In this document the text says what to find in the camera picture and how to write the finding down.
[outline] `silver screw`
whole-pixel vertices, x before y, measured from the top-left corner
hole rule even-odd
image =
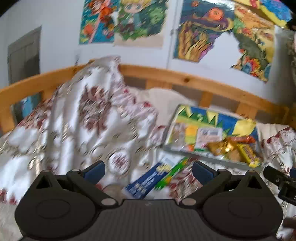
[[[105,206],[113,206],[116,204],[116,201],[113,198],[105,198],[101,203]]]
[[[185,198],[182,200],[182,203],[186,206],[193,206],[196,204],[196,201],[193,198]]]

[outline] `wooden bed frame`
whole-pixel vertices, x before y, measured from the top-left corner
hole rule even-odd
[[[50,98],[57,86],[71,80],[75,73],[85,66],[72,66],[39,74],[1,89],[0,125],[3,133],[9,132],[15,127],[11,105],[39,92],[42,93],[42,100]],[[239,115],[254,119],[258,111],[263,111],[274,117],[274,123],[287,123],[288,107],[271,103],[249,92],[210,79],[165,69],[126,64],[120,65],[120,71],[124,77],[145,79],[146,89],[153,87],[171,89],[173,85],[181,85],[200,90],[202,91],[202,98],[199,102],[201,107],[209,107],[213,96],[217,95],[239,102],[235,111]]]

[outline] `blond cartoon character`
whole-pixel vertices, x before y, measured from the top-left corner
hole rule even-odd
[[[120,32],[131,32],[141,26],[139,12],[152,3],[155,3],[155,0],[121,0],[121,3],[126,14],[125,19],[120,23]]]

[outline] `blue package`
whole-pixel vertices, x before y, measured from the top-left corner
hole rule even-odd
[[[156,186],[156,184],[164,178],[172,169],[171,165],[158,162],[148,172],[142,175],[135,182],[125,187],[125,193],[128,192],[136,199],[144,199],[146,195]]]

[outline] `circular cover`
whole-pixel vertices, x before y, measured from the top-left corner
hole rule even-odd
[[[24,236],[60,239],[84,231],[94,215],[95,207],[89,198],[71,191],[44,188],[21,200],[15,220]]]
[[[210,197],[203,206],[205,219],[220,233],[232,237],[270,236],[282,221],[282,209],[270,196],[258,196],[259,189],[223,192]]]

